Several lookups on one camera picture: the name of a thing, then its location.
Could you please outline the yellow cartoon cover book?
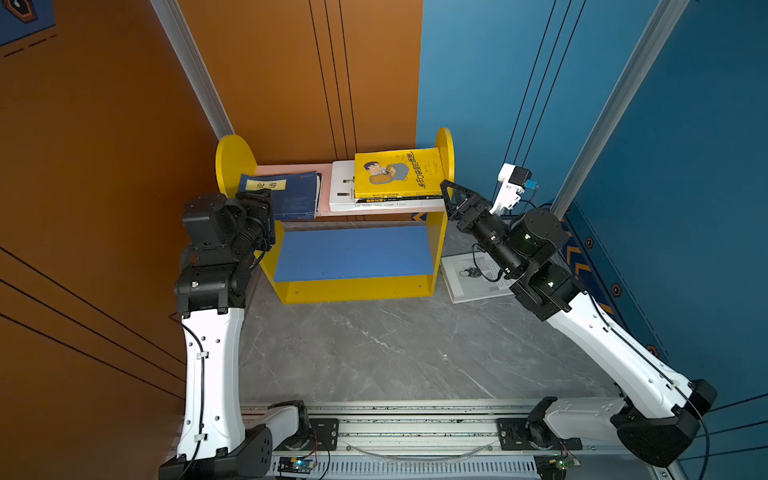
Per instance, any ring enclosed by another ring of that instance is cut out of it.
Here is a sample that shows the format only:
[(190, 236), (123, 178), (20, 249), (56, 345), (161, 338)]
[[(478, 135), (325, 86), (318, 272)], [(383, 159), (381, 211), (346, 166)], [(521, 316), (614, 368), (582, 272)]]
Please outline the yellow cartoon cover book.
[(360, 200), (438, 195), (446, 179), (436, 148), (358, 153), (354, 161)]

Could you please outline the white book with brown bars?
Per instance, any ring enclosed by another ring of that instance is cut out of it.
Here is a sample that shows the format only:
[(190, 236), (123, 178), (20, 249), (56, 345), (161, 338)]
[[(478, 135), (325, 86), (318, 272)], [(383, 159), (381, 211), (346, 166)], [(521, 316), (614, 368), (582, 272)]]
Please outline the white book with brown bars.
[(332, 164), (330, 176), (329, 209), (332, 213), (379, 214), (439, 211), (444, 207), (443, 199), (398, 201), (388, 203), (355, 203), (354, 161), (336, 161)]

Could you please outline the dark blue book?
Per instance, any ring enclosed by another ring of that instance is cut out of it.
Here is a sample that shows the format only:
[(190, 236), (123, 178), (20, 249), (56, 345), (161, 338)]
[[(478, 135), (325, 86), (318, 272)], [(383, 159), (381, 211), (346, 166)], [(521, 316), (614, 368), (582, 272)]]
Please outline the dark blue book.
[(267, 189), (276, 221), (313, 220), (316, 217), (322, 175), (307, 173), (267, 176), (242, 175), (239, 192)]

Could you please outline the black book with orange title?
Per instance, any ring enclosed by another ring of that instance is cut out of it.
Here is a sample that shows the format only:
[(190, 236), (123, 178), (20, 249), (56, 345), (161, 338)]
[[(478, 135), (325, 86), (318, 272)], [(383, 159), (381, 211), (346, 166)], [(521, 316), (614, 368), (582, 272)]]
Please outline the black book with orange title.
[(372, 204), (372, 203), (388, 203), (398, 201), (417, 201), (417, 200), (442, 200), (441, 194), (436, 195), (421, 195), (421, 196), (395, 196), (395, 197), (370, 197), (370, 198), (356, 198), (357, 204)]

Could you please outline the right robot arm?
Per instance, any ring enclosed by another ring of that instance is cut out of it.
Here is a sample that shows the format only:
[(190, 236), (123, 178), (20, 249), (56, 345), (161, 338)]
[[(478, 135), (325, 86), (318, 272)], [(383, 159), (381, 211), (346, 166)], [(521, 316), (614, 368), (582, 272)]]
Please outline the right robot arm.
[(655, 467), (677, 460), (706, 428), (715, 388), (654, 356), (608, 317), (575, 274), (554, 262), (568, 235), (552, 212), (533, 209), (508, 224), (478, 193), (448, 180), (441, 190), (449, 217), (511, 280), (518, 302), (580, 347), (622, 392), (607, 400), (544, 398), (527, 418), (532, 442), (549, 448), (593, 439), (620, 443)]

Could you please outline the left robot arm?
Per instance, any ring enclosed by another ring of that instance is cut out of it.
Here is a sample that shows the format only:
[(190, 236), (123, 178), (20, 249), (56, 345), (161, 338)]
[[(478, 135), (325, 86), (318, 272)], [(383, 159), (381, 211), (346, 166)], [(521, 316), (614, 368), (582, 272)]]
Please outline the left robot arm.
[(190, 239), (174, 285), (186, 348), (185, 413), (176, 454), (161, 479), (262, 479), (285, 440), (305, 434), (303, 402), (268, 409), (244, 424), (239, 345), (253, 270), (276, 241), (271, 194), (199, 196), (184, 208)]

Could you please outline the grey white photo book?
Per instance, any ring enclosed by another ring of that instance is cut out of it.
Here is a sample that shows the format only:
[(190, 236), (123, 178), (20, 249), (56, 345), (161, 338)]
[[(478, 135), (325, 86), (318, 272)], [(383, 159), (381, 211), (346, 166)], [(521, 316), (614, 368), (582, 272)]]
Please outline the grey white photo book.
[(498, 275), (499, 267), (484, 252), (446, 256), (441, 259), (440, 270), (453, 304), (486, 300), (512, 294), (511, 280)]

